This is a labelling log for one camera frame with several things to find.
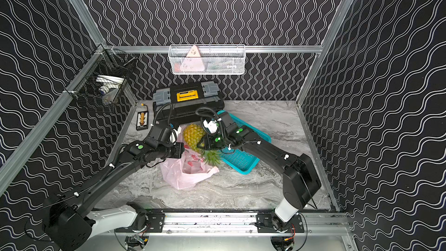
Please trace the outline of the yellow pineapple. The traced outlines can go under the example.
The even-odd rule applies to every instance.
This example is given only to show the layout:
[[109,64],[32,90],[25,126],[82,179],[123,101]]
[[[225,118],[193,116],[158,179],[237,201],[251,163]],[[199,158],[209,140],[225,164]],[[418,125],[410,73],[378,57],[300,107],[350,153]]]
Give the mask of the yellow pineapple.
[[191,150],[197,152],[207,165],[219,166],[221,164],[218,151],[207,151],[199,147],[204,145],[202,139],[207,134],[201,126],[197,124],[187,125],[182,133],[185,143]]

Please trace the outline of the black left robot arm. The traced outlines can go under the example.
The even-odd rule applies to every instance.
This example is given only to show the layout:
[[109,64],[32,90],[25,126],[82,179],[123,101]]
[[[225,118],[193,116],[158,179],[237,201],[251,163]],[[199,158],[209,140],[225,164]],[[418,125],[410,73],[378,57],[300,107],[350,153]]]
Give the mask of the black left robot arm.
[[179,159],[185,150],[167,124],[155,124],[143,140],[123,144],[112,162],[72,190],[43,202],[42,229],[63,251],[74,251],[93,236],[99,221],[88,217],[96,204],[128,176],[156,159]]

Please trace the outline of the pink plastic bag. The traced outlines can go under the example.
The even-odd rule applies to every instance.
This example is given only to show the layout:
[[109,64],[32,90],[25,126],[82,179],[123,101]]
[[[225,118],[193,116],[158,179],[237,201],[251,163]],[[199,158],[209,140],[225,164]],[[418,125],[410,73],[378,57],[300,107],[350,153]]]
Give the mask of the pink plastic bag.
[[168,158],[160,164],[164,181],[178,190],[191,189],[197,183],[220,172],[217,166],[208,165],[199,153],[190,149],[183,136],[186,127],[187,125],[180,127],[178,136],[178,141],[183,142],[185,147],[181,158]]

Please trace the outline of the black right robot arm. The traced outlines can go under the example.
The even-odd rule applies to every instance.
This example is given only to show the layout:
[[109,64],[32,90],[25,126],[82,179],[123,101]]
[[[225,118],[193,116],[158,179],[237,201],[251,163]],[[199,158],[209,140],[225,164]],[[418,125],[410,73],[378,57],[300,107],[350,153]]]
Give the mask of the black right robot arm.
[[200,149],[246,152],[282,176],[283,200],[272,214],[278,225],[290,222],[321,189],[321,180],[309,156],[297,156],[278,148],[247,125],[237,125],[227,112],[218,114],[210,108],[198,108],[195,113],[207,132],[197,144]]

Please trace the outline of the teal plastic basket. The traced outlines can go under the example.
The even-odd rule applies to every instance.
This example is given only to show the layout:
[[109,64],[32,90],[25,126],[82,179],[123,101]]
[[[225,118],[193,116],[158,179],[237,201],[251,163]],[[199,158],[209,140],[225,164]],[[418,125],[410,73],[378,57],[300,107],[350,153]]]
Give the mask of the teal plastic basket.
[[[250,129],[252,129],[254,132],[256,132],[263,140],[272,143],[271,137],[260,131],[259,129],[247,124],[243,120],[239,119],[238,117],[234,116],[233,114],[229,113],[232,120],[237,124],[238,127],[246,126]],[[251,173],[251,171],[257,166],[260,159],[256,157],[255,155],[246,152],[246,147],[240,147],[238,149],[222,149],[220,150],[220,157],[221,160],[232,167],[235,171],[237,171],[240,174],[248,175]]]

